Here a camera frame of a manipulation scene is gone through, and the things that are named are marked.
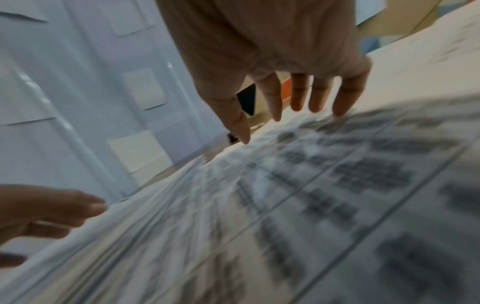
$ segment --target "hand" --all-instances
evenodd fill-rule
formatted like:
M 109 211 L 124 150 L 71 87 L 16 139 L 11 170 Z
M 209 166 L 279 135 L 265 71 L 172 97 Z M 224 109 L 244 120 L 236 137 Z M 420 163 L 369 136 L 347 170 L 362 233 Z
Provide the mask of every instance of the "hand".
M 0 245 L 19 236 L 63 238 L 71 227 L 105 212 L 105 202 L 77 190 L 0 186 Z M 1 253 L 0 268 L 22 264 L 21 255 Z
M 291 73 L 290 106 L 320 111 L 335 76 L 342 84 L 333 104 L 344 115 L 364 90 L 370 60 L 360 54 L 354 0 L 156 0 L 198 94 L 225 127 L 247 143 L 250 129 L 236 98 L 249 75 L 271 116 L 282 117 L 275 71 Z

